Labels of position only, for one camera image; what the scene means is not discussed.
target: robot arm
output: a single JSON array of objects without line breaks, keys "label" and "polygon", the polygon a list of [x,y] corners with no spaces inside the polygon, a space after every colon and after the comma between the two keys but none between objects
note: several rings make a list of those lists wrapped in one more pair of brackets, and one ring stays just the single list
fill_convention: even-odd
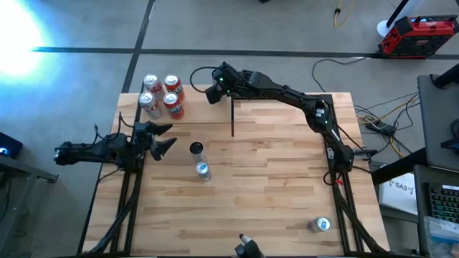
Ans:
[{"label": "robot arm", "polygon": [[113,163],[119,168],[134,168],[145,151],[156,161],[161,160],[166,151],[175,143],[176,138],[163,142],[155,140],[155,135],[162,135],[172,125],[156,125],[150,121],[135,123],[131,141],[124,133],[112,133],[93,144],[73,144],[64,142],[55,148],[54,160],[58,165],[72,165],[80,161]]},{"label": "robot arm", "polygon": [[335,172],[349,172],[354,162],[354,152],[344,145],[338,133],[331,95],[307,95],[278,85],[261,72],[243,70],[238,72],[223,63],[212,73],[214,85],[206,90],[209,103],[219,102],[223,95],[253,99],[269,97],[301,109],[309,127],[320,133],[330,150],[327,156],[333,160]]}]

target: wood grain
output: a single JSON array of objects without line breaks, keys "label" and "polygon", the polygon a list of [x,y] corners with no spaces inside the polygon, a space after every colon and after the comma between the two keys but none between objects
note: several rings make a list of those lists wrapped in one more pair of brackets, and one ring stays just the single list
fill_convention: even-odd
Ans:
[{"label": "wood grain", "polygon": [[[333,93],[333,99],[340,126],[362,144],[350,94]],[[205,95],[193,101],[207,102]],[[133,118],[135,105],[132,94],[120,96],[118,109],[125,118]],[[197,107],[214,117],[203,122],[198,113],[187,113],[192,117],[160,137],[178,138],[166,157],[154,161],[147,156],[132,254],[228,256],[239,244],[239,233],[254,238],[266,255],[342,254],[331,188],[322,181],[327,172],[323,140],[307,126],[304,114],[273,100],[236,102],[232,138],[229,121],[220,117],[229,111],[213,113],[204,103]],[[206,183],[194,172],[189,154],[194,141],[204,144],[209,161],[212,180]],[[356,165],[367,168],[361,161]],[[112,169],[104,166],[103,174]],[[122,175],[99,184],[84,250],[112,223]],[[358,170],[349,176],[359,218],[389,249],[371,176]],[[329,232],[307,230],[307,222],[317,216],[330,218]],[[349,221],[346,227],[353,243]]]}]

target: keyboard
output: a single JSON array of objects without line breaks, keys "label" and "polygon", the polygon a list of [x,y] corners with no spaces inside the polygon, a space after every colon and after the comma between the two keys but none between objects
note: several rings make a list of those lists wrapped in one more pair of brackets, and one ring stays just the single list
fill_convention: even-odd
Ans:
[{"label": "keyboard", "polygon": [[459,187],[427,183],[430,199],[427,214],[437,219],[459,223]]}]

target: can lid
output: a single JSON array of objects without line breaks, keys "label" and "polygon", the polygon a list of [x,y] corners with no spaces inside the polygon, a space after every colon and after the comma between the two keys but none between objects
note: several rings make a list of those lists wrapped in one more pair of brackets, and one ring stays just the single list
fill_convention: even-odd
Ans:
[{"label": "can lid", "polygon": [[177,94],[173,92],[169,92],[166,95],[164,95],[164,103],[166,104],[174,104],[175,102],[177,102],[178,99],[179,96],[177,96]]},{"label": "can lid", "polygon": [[316,220],[317,226],[323,231],[328,231],[331,227],[330,220],[326,217],[320,217]]},{"label": "can lid", "polygon": [[207,165],[207,163],[199,162],[198,164],[196,164],[196,172],[199,175],[204,175],[205,173],[207,173],[207,171],[209,171],[209,166]]},{"label": "can lid", "polygon": [[176,75],[167,75],[164,79],[164,83],[167,85],[176,85],[179,82],[179,78]]},{"label": "can lid", "polygon": [[143,83],[145,83],[146,85],[152,85],[156,82],[158,82],[158,76],[156,76],[155,74],[147,74],[143,78]]},{"label": "can lid", "polygon": [[144,92],[138,97],[138,101],[142,104],[148,104],[153,99],[153,95],[149,92]]},{"label": "can lid", "polygon": [[189,146],[189,151],[191,151],[191,153],[195,155],[200,154],[203,149],[204,149],[204,146],[200,142],[194,142]]}]

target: power strip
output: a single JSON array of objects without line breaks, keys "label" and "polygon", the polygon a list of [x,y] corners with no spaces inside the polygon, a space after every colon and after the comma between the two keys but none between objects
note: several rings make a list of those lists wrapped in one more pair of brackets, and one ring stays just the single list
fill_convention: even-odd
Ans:
[{"label": "power strip", "polygon": [[368,129],[373,130],[377,133],[381,133],[382,135],[392,137],[395,135],[397,129],[392,125],[387,125],[382,121],[376,121],[375,123],[367,123],[365,125]]}]

